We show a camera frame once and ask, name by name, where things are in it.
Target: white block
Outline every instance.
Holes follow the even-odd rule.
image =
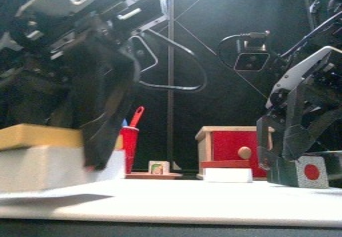
[[[203,180],[209,182],[251,183],[250,168],[205,168]]]
[[[107,168],[87,172],[82,148],[35,146],[0,152],[0,192],[40,191],[124,178],[124,152],[115,151]]]

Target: red cup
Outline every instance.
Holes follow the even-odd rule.
[[[124,126],[120,130],[123,149],[126,151],[126,174],[132,171],[138,133],[139,129],[130,126]]]

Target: wooden block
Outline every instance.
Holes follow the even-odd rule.
[[[83,147],[79,130],[19,124],[0,130],[0,150],[31,146]]]
[[[249,160],[202,161],[202,168],[250,168]]]

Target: red box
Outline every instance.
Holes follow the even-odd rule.
[[[255,126],[205,126],[195,139],[198,140],[199,164],[202,161],[241,160],[238,150],[246,146],[251,149],[253,177],[266,177],[266,171],[258,166]],[[199,166],[199,175],[202,173],[203,169]]]

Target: black cable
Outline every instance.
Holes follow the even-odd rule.
[[[170,40],[167,37],[164,37],[162,34],[155,32],[154,30],[148,29],[144,31],[146,33],[151,34],[154,37],[156,37],[159,40],[162,40],[164,43],[167,43],[168,46],[174,47],[176,50],[180,52],[186,53],[186,55],[190,56],[190,59],[195,62],[198,69],[201,71],[202,77],[203,77],[203,82],[198,86],[172,86],[172,85],[159,85],[159,84],[151,84],[144,81],[139,81],[139,83],[151,89],[159,89],[159,90],[171,90],[171,91],[178,91],[178,92],[199,92],[206,86],[207,86],[207,74],[205,72],[203,66],[198,60],[198,57],[195,53],[183,45],[176,43],[175,41]]]
[[[310,13],[311,14],[315,14],[318,9],[319,9],[319,6],[321,6],[321,1],[319,0],[314,0],[311,6],[310,6]]]
[[[222,39],[222,41],[219,42],[219,45],[218,45],[218,49],[217,49],[217,53],[218,53],[218,57],[219,57],[219,60],[221,62],[229,66],[230,68],[233,68],[233,66],[223,60],[223,57],[222,57],[222,45],[231,39],[234,38],[241,38],[241,37],[249,37],[249,34],[247,33],[242,33],[242,34],[235,34],[235,35],[231,35],[226,38]]]
[[[287,57],[291,55],[305,44],[306,42],[313,38],[314,35],[317,35],[323,29],[338,19],[342,17],[342,11],[338,12],[333,17],[330,17],[306,36],[305,38],[294,45],[294,47],[285,52],[281,55],[281,58]]]

